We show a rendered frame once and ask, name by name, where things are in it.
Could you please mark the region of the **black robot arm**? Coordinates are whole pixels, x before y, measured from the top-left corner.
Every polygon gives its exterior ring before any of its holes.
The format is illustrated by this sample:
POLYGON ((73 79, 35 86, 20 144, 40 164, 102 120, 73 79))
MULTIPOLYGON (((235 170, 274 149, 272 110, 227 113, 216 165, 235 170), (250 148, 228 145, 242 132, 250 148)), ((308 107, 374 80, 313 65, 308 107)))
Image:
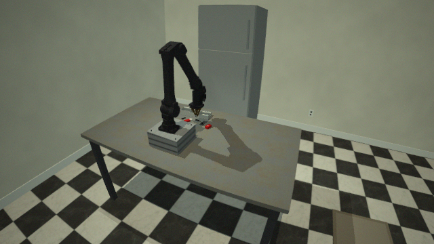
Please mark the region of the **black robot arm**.
POLYGON ((176 125, 175 121, 173 122, 174 118, 176 118, 180 113, 180 107, 176 101, 174 93, 174 57, 177 59, 179 65, 187 76, 191 89, 194 89, 192 91, 193 98, 199 98, 200 104, 203 104, 203 101, 205 102, 206 99, 206 88, 202 85, 201 79, 199 79, 193 70, 189 59, 185 55, 186 53, 187 49, 184 44, 174 41, 166 43, 159 50, 163 62, 164 99, 161 101, 160 107, 163 122, 158 127, 158 130, 170 134, 175 134, 180 129, 180 126, 176 125))

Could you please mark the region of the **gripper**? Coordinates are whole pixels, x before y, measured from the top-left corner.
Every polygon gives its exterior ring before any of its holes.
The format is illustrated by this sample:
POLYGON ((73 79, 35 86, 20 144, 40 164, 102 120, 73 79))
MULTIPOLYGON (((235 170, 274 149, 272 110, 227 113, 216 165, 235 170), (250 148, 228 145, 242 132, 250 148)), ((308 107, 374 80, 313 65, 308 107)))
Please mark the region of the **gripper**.
POLYGON ((199 116, 199 112, 201 110, 201 108, 203 108, 204 104, 200 104, 199 103, 199 98, 193 98, 193 101, 189 104, 191 110, 193 111, 194 115, 197 115, 197 117, 199 116), (195 109, 195 111, 194 111, 195 109), (199 110, 199 111, 198 111, 199 110))

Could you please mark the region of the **grey three-compartment bin rack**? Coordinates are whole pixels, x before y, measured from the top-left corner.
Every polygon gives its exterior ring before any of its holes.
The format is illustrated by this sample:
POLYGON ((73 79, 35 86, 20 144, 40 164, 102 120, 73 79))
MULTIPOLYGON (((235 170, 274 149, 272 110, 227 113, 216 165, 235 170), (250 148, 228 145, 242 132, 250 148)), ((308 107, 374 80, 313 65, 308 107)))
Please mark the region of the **grey three-compartment bin rack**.
MULTIPOLYGON (((194 115, 193 111, 191 110, 191 108, 187 107, 187 106, 184 106, 180 110, 180 115, 184 115, 184 116, 188 116, 188 117, 195 117, 195 115, 194 115)), ((200 110, 199 116, 196 117, 196 118, 207 119, 208 120, 211 116, 212 116, 212 112, 200 110)))

